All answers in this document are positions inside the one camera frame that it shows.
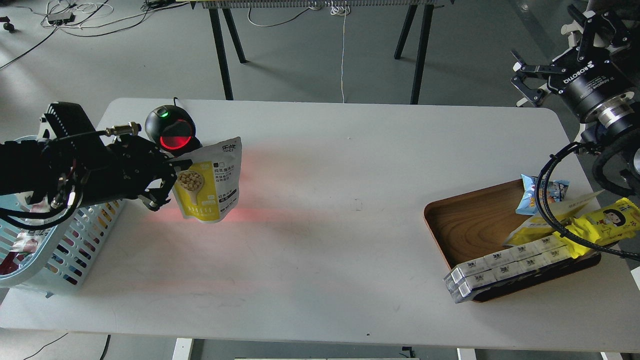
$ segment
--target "blue snack bag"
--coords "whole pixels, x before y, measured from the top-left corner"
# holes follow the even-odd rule
[[[538,212],[536,207],[536,181],[537,176],[527,176],[521,174],[522,184],[524,185],[524,195],[520,205],[516,209],[516,214],[520,215],[534,215]],[[549,203],[560,202],[564,199],[567,188],[569,187],[569,181],[567,180],[555,180],[549,183],[547,188],[547,199]]]

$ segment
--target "wooden tray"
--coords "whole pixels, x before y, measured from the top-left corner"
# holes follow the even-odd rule
[[[523,193],[522,180],[514,180],[434,201],[424,208],[424,221],[449,269],[465,261],[505,249],[502,242],[528,217],[515,213]],[[580,261],[567,261],[552,270],[484,291],[478,294],[474,301],[483,302],[507,295],[595,266],[599,262],[600,254]]]

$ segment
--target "light blue basket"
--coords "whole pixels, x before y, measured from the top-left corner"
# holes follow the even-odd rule
[[[123,206],[124,201],[116,200],[76,210],[74,216],[51,229],[35,253],[13,260],[19,268],[0,275],[0,288],[25,288],[45,293],[46,297],[76,291],[86,279]],[[0,207],[29,211],[20,205],[15,195],[1,196]],[[18,233],[19,228],[0,219],[0,261],[9,255]]]

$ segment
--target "yellow packaging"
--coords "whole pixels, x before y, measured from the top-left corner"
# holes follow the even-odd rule
[[[556,216],[558,221],[562,222],[566,219],[576,215],[584,206],[586,206],[593,198],[595,198],[602,191],[583,195],[577,199],[568,200],[565,199],[562,202],[555,202],[549,204],[551,212]],[[554,232],[553,228],[547,224],[540,214],[533,215],[528,218],[522,225],[515,229],[504,243],[504,246],[518,246],[523,245],[534,240],[544,238],[551,235]]]
[[[600,246],[631,238],[640,229],[640,211],[629,199],[620,199],[610,206],[574,218],[567,230]],[[572,258],[577,258],[591,249],[574,243],[568,238],[554,235],[567,244]]]
[[[179,159],[193,164],[177,174],[173,194],[184,218],[219,222],[239,197],[242,143],[240,138],[201,147]]]

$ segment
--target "robotic arm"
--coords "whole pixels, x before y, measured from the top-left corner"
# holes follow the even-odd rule
[[[574,23],[563,28],[570,36],[570,48],[549,65],[528,65],[512,51],[517,62],[511,83],[524,95],[518,106],[530,102],[537,107],[550,94],[560,96],[580,122],[580,133],[545,165],[536,186],[547,191],[547,182],[557,164],[572,152],[584,151],[596,156],[592,173],[605,190],[629,197],[640,195],[640,104],[633,101],[633,84],[612,62],[612,57],[628,51],[631,34],[612,10],[580,13],[568,7]],[[539,88],[525,85],[528,78],[545,80]],[[614,156],[621,156],[626,167],[620,176],[626,186],[606,178],[604,167]],[[540,215],[564,237],[583,246],[640,260],[640,254],[595,245],[569,232],[551,213],[545,196],[536,198]]]
[[[80,105],[51,104],[40,119],[37,140],[0,145],[4,167],[13,172],[2,177],[0,195],[31,192],[26,197],[28,204],[46,199],[51,211],[0,209],[0,218],[23,229],[39,230],[62,223],[78,207],[116,199],[141,199],[148,209],[157,211],[169,202],[176,170],[187,169],[191,161],[170,158],[156,144],[138,136],[140,130],[140,125],[130,122],[96,131]],[[104,145],[100,136],[118,138]],[[158,179],[159,188],[148,188]],[[50,221],[29,225],[20,218]]]

